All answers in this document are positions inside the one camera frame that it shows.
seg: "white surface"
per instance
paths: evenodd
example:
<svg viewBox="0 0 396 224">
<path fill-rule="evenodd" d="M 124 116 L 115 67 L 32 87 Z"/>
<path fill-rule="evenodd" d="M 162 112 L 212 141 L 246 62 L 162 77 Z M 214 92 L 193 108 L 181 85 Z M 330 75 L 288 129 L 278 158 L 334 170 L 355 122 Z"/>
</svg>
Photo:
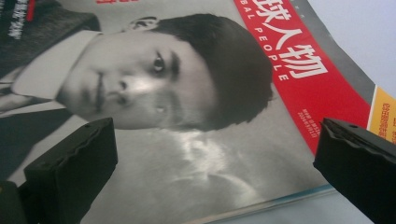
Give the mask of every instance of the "white surface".
<svg viewBox="0 0 396 224">
<path fill-rule="evenodd" d="M 396 97 L 396 1 L 309 0 L 338 45 L 375 84 Z M 236 223 L 373 223 L 339 193 L 264 213 L 228 220 Z"/>
</svg>

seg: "man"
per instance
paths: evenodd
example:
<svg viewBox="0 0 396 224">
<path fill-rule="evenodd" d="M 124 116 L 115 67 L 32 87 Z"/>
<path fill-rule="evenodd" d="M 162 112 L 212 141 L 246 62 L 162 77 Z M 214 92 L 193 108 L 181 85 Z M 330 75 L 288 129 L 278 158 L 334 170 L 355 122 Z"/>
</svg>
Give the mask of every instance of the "man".
<svg viewBox="0 0 396 224">
<path fill-rule="evenodd" d="M 229 19 L 148 17 L 103 35 L 85 30 L 99 30 L 92 14 L 46 0 L 36 3 L 34 20 L 16 40 L 8 35 L 12 9 L 5 7 L 0 33 L 2 178 L 70 112 L 86 120 L 112 117 L 118 129 L 207 131 L 252 120 L 271 98 L 269 60 Z M 48 101 L 67 111 L 57 105 L 18 112 Z"/>
</svg>

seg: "white shirt collar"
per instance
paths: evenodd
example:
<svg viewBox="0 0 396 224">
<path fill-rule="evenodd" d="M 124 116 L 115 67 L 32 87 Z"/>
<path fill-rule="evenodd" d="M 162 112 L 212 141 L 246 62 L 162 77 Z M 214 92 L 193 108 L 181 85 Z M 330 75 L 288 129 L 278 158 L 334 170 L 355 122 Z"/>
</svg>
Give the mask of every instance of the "white shirt collar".
<svg viewBox="0 0 396 224">
<path fill-rule="evenodd" d="M 13 92 L 55 99 L 82 51 L 99 34 L 80 31 L 46 50 L 23 69 L 12 85 Z"/>
</svg>

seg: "red banner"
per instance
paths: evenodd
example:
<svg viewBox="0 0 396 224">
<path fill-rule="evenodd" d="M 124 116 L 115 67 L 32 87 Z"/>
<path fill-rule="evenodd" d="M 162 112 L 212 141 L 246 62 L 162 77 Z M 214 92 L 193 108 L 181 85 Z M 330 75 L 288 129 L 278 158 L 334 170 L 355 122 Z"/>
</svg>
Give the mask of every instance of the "red banner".
<svg viewBox="0 0 396 224">
<path fill-rule="evenodd" d="M 325 117 L 366 127 L 370 106 L 320 48 L 289 1 L 234 2 L 271 59 L 276 88 L 313 153 Z"/>
</svg>

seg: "lips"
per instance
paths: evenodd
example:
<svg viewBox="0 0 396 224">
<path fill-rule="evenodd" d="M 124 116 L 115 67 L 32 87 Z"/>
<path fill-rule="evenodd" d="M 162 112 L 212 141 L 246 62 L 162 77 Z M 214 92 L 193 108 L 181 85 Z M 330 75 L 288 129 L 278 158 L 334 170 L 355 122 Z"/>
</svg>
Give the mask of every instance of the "lips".
<svg viewBox="0 0 396 224">
<path fill-rule="evenodd" d="M 105 103 L 105 86 L 103 85 L 103 74 L 99 74 L 98 84 L 96 89 L 95 97 L 95 108 L 96 112 L 102 110 L 102 106 Z"/>
</svg>

